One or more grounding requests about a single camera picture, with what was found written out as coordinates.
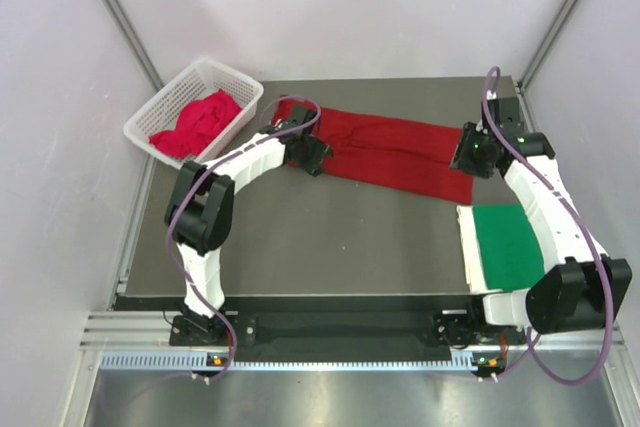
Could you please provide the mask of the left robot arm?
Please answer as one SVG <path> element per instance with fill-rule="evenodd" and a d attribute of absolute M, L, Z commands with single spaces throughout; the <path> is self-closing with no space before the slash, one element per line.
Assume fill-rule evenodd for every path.
<path fill-rule="evenodd" d="M 185 281 L 174 345 L 214 345 L 234 339 L 223 313 L 221 250 L 232 227 L 236 195 L 269 171 L 290 163 L 311 176 L 332 148 L 314 133 L 321 108 L 302 104 L 219 159 L 180 168 L 165 213 L 167 250 Z"/>

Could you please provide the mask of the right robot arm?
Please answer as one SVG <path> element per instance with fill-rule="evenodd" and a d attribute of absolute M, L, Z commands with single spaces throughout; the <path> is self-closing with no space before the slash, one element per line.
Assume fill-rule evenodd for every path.
<path fill-rule="evenodd" d="M 611 331 L 632 278 L 628 262 L 610 257 L 583 224 L 554 149 L 526 129 L 518 99 L 489 93 L 481 108 L 451 166 L 483 179 L 498 174 L 517 201 L 457 209 L 469 335 L 487 343 L 503 327 Z"/>

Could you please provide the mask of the dark red t shirt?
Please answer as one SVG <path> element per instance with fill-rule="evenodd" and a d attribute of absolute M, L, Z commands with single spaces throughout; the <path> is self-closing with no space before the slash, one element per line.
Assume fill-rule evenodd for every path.
<path fill-rule="evenodd" d="M 462 130 L 323 106 L 313 134 L 332 149 L 326 174 L 459 204 L 473 178 L 450 167 Z"/>

